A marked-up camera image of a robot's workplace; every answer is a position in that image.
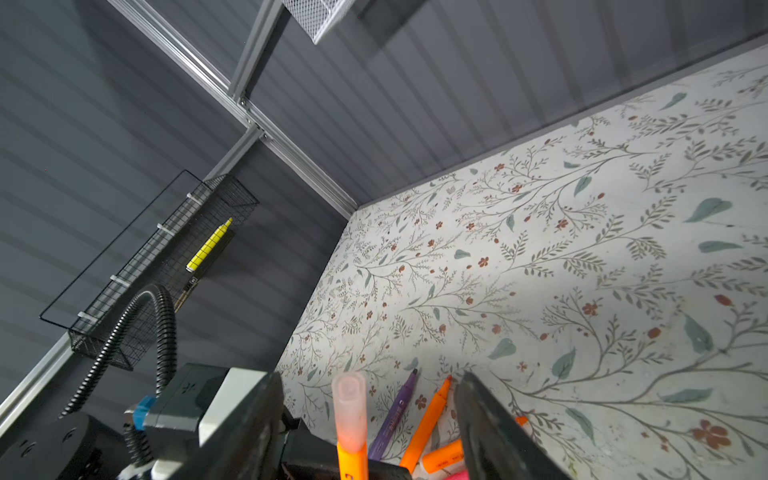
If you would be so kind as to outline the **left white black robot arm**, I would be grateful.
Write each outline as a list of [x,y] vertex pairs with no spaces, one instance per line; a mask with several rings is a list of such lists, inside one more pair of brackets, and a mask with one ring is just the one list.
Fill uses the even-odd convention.
[[76,412],[33,431],[1,457],[4,479],[136,479],[140,471],[163,478],[163,468],[178,473],[205,447],[218,456],[233,452],[243,438],[245,452],[275,467],[278,479],[339,479],[335,446],[314,436],[284,407],[271,405],[254,432],[234,411],[219,407],[190,415],[173,409],[151,410],[135,420],[145,440],[129,439],[96,418]]

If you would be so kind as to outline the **translucent pink cap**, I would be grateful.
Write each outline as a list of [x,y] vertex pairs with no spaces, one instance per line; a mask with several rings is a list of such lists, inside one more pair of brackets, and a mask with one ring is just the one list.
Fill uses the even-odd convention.
[[332,381],[334,419],[338,444],[347,452],[365,449],[368,435],[366,379],[360,372],[346,372]]

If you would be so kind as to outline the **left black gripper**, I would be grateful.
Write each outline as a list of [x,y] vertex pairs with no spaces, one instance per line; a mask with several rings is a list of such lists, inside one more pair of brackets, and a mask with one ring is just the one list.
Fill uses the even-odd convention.
[[279,436],[282,453],[280,479],[344,479],[340,474],[337,447],[312,434],[287,407],[282,413],[283,431]]

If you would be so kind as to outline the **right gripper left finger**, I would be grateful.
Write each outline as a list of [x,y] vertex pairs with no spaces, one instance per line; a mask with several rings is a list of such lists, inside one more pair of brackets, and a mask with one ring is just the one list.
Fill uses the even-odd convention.
[[267,374],[174,479],[274,479],[283,412],[281,376]]

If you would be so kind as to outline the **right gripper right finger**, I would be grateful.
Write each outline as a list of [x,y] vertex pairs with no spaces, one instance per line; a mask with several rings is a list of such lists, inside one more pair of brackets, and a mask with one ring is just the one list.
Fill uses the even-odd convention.
[[464,462],[471,479],[569,478],[476,375],[463,375],[454,393],[454,403]]

